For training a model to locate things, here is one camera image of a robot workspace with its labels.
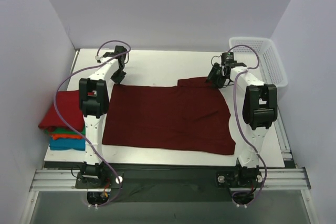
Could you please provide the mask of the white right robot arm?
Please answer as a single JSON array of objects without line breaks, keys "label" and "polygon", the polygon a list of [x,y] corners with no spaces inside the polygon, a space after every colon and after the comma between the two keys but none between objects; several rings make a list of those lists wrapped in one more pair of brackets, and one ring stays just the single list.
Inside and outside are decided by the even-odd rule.
[{"label": "white right robot arm", "polygon": [[278,117],[277,87],[250,73],[252,68],[237,62],[233,52],[222,53],[220,60],[212,64],[206,82],[219,89],[233,85],[234,117],[245,142],[233,182],[238,186],[245,186],[251,179],[261,182],[260,152],[266,133]]}]

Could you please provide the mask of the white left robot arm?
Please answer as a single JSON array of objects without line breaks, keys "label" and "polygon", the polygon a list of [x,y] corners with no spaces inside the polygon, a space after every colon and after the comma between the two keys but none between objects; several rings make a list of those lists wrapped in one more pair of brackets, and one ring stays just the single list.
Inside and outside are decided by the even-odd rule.
[{"label": "white left robot arm", "polygon": [[108,83],[120,84],[125,77],[127,49],[115,46],[113,52],[98,57],[106,64],[87,78],[79,80],[79,108],[85,123],[86,154],[80,169],[80,180],[94,188],[100,188],[108,181],[102,154],[103,123],[109,110]]}]

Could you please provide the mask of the dark red t shirt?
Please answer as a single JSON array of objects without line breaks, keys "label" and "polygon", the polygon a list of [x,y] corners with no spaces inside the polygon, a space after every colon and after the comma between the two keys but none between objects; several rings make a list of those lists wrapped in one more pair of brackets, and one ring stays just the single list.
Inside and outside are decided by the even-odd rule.
[{"label": "dark red t shirt", "polygon": [[230,111],[204,77],[172,87],[115,85],[102,143],[233,155]]}]

